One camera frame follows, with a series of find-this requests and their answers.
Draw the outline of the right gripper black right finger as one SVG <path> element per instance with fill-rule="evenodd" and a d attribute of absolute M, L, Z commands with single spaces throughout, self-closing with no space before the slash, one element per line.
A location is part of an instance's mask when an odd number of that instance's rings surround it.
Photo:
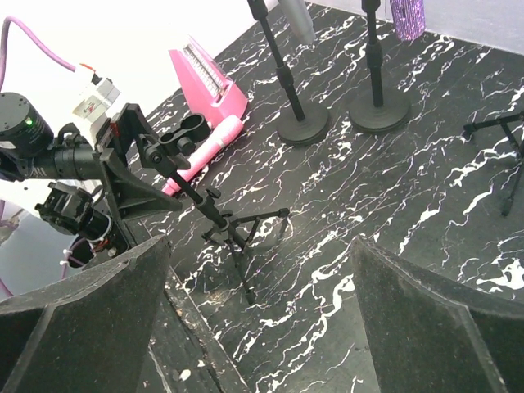
<path fill-rule="evenodd" d="M 523 304 L 351 242 L 355 291 L 382 392 L 521 392 Z"/>

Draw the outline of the round base stand with scissor clamp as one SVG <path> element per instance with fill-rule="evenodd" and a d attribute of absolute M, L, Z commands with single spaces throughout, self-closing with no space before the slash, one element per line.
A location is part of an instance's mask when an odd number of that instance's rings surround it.
<path fill-rule="evenodd" d="M 283 60 L 267 20 L 269 11 L 265 2 L 248 2 L 251 14 L 259 22 L 276 65 L 276 75 L 290 106 L 280 110 L 275 129 L 279 139 L 288 146 L 303 147 L 322 141 L 328 133 L 328 109 L 316 102 L 302 104 L 294 86 L 291 69 Z"/>

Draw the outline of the silver microphone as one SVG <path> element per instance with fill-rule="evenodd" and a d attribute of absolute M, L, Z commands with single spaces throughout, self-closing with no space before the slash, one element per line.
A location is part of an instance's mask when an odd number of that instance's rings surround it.
<path fill-rule="evenodd" d="M 303 0 L 278 0 L 293 34 L 303 45 L 311 45 L 316 39 L 314 24 Z"/>

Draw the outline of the pink microphone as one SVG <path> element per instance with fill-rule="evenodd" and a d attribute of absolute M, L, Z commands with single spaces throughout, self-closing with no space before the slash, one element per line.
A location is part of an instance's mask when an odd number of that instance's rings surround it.
<path fill-rule="evenodd" d="M 159 143 L 171 156 L 187 156 L 189 167 L 178 167 L 178 175 L 190 182 L 243 130 L 243 123 L 236 115 L 229 115 L 214 128 L 202 114 L 185 117 L 174 130 L 159 137 Z"/>

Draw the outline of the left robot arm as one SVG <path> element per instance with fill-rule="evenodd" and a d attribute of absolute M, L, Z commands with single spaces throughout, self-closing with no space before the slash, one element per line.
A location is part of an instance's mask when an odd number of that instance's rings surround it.
<path fill-rule="evenodd" d="M 58 232 L 83 238 L 94 255 L 115 256 L 140 244 L 130 221 L 181 210 L 179 201 L 128 170 L 129 148 L 136 146 L 149 166 L 146 145 L 155 140 L 137 104 L 105 120 L 90 145 L 74 124 L 54 134 L 23 95 L 1 95 L 2 178 L 49 180 L 50 192 L 36 211 Z"/>

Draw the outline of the small tripod stand ring clamp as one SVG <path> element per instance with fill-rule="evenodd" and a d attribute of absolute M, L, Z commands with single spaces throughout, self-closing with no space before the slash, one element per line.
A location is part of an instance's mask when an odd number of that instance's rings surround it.
<path fill-rule="evenodd" d="M 186 156 L 196 151 L 196 144 L 210 140 L 211 129 L 203 115 L 193 114 L 186 117 L 178 129 L 156 136 L 147 122 L 141 122 L 136 132 L 135 142 L 144 168 L 155 169 L 162 176 L 180 186 L 193 202 L 193 205 L 213 223 L 213 226 L 202 235 L 208 242 L 218 233 L 224 238 L 238 271 L 249 305 L 255 303 L 255 289 L 248 283 L 242 268 L 242 255 L 257 233 L 260 223 L 272 217 L 285 219 L 290 210 L 282 208 L 277 211 L 237 217 L 230 210 L 218 210 L 215 201 L 221 197 L 215 187 L 208 187 L 204 194 L 196 191 L 191 184 L 178 173 L 182 167 L 190 166 Z"/>

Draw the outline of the purple glitter microphone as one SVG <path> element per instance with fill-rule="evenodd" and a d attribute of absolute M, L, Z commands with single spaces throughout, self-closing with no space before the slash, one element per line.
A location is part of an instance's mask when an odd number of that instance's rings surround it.
<path fill-rule="evenodd" d="M 395 34 L 400 41 L 413 41 L 426 29 L 423 0 L 390 0 Z"/>

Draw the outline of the round base stand with clip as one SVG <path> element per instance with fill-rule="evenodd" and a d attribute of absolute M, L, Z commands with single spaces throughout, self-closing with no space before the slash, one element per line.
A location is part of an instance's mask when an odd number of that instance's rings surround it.
<path fill-rule="evenodd" d="M 349 104 L 352 125 L 362 133 L 386 133 L 401 126 L 409 117 L 410 102 L 397 88 L 384 88 L 382 84 L 382 45 L 377 37 L 376 11 L 381 2 L 361 2 L 366 15 L 368 41 L 365 56 L 369 70 L 371 91 L 362 93 Z"/>

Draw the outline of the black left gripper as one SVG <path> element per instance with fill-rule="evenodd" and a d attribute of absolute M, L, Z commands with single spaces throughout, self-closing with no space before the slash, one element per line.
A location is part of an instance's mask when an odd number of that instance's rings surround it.
<path fill-rule="evenodd" d="M 113 120 L 106 120 L 97 133 L 95 147 L 79 133 L 56 138 L 49 149 L 30 160 L 30 177 L 102 181 L 111 218 L 120 229 L 130 221 L 180 211 L 180 201 L 128 171 L 126 155 L 141 128 L 141 107 L 127 103 Z"/>

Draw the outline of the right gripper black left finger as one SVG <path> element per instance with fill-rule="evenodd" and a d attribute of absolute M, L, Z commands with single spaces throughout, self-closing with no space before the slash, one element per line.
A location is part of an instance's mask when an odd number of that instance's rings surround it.
<path fill-rule="evenodd" d="M 1 303 L 3 392 L 134 392 L 171 255 L 165 236 Z"/>

